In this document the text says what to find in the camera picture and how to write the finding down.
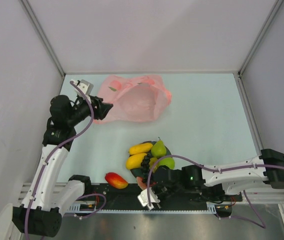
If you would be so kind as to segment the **green fake apple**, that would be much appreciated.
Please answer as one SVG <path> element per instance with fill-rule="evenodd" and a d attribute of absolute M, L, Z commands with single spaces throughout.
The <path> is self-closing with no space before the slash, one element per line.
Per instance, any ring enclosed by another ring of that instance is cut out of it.
<path fill-rule="evenodd" d="M 158 166 L 166 166 L 171 170 L 175 169 L 175 160 L 172 157 L 166 157 L 159 161 Z"/>

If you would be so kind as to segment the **red fake watermelon slice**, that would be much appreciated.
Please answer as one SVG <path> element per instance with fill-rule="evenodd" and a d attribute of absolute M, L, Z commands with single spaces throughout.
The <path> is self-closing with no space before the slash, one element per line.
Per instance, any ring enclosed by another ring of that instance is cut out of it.
<path fill-rule="evenodd" d="M 143 178 L 138 176 L 136 177 L 136 182 L 137 182 L 137 185 L 140 187 L 140 189 L 143 191 L 145 190 L 148 186 L 147 186 L 147 183 L 146 182 L 143 182 Z"/>

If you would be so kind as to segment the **yellow fake starfruit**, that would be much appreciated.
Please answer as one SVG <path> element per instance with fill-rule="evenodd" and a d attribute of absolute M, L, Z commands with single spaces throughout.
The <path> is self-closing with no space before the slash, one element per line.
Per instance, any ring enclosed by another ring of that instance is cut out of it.
<path fill-rule="evenodd" d="M 151 157 L 149 162 L 149 167 L 152 168 L 158 159 L 156 157 Z"/>

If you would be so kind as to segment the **green fake guava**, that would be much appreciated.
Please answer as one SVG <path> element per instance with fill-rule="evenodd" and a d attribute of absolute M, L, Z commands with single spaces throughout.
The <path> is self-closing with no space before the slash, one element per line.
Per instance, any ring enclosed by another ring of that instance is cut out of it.
<path fill-rule="evenodd" d="M 158 141 L 151 148 L 151 155 L 154 158 L 161 158 L 167 154 L 167 148 L 164 142 L 159 138 Z"/>

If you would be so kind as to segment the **pink plastic bag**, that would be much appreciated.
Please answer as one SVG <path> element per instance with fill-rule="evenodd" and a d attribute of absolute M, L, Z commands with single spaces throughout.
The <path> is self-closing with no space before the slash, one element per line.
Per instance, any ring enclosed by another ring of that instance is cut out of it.
<path fill-rule="evenodd" d="M 156 74 L 131 78 L 110 75 L 101 84 L 97 96 L 113 107 L 103 120 L 95 120 L 95 124 L 153 122 L 172 101 L 171 92 Z"/>

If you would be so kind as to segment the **yellow fake mango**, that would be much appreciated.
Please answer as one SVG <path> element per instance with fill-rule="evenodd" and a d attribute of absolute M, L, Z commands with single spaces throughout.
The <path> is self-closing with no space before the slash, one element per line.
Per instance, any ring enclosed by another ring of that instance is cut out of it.
<path fill-rule="evenodd" d="M 125 167 L 128 170 L 139 168 L 145 156 L 147 156 L 147 153 L 138 153 L 138 154 L 131 155 L 126 160 Z"/>

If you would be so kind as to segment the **yellow fake banana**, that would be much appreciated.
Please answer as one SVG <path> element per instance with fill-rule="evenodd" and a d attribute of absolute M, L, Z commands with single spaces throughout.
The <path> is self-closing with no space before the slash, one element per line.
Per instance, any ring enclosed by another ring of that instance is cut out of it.
<path fill-rule="evenodd" d="M 137 144 L 137 145 L 130 147 L 128 153 L 130 155 L 147 153 L 152 149 L 152 147 L 153 147 L 153 144 L 151 142 L 145 142 L 145 143 Z"/>

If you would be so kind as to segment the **red orange fake mango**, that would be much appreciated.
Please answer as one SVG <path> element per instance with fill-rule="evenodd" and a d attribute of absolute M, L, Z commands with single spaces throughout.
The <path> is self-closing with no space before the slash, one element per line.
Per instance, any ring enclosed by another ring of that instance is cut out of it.
<path fill-rule="evenodd" d="M 106 182 L 116 189 L 125 189 L 129 183 L 115 172 L 108 172 L 105 175 Z"/>

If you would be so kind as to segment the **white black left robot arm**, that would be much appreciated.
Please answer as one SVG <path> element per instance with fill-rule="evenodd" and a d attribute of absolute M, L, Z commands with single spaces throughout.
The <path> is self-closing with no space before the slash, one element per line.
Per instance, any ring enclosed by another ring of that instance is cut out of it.
<path fill-rule="evenodd" d="M 54 196 L 54 188 L 64 160 L 73 140 L 80 136 L 77 124 L 89 117 L 103 120 L 113 104 L 104 103 L 97 96 L 78 96 L 72 102 L 66 95 L 58 95 L 50 101 L 50 118 L 43 136 L 41 158 L 31 186 L 18 207 L 13 208 L 12 222 L 27 239 L 30 235 L 55 237 L 62 218 L 77 200 L 98 200 L 90 177 L 72 175 L 63 190 Z"/>

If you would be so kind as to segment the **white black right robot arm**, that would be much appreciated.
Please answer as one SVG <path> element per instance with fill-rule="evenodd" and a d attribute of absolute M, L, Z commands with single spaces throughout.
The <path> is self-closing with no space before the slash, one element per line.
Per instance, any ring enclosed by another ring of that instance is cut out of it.
<path fill-rule="evenodd" d="M 156 171 L 149 171 L 145 194 L 149 204 L 159 202 L 159 194 L 150 186 L 151 181 L 155 181 L 156 186 L 182 188 L 197 193 L 212 189 L 213 196 L 219 201 L 266 185 L 273 189 L 284 189 L 284 153 L 273 149 L 262 149 L 253 158 L 226 165 L 202 165 L 180 155 L 176 158 L 190 164 L 182 169 L 160 166 Z"/>

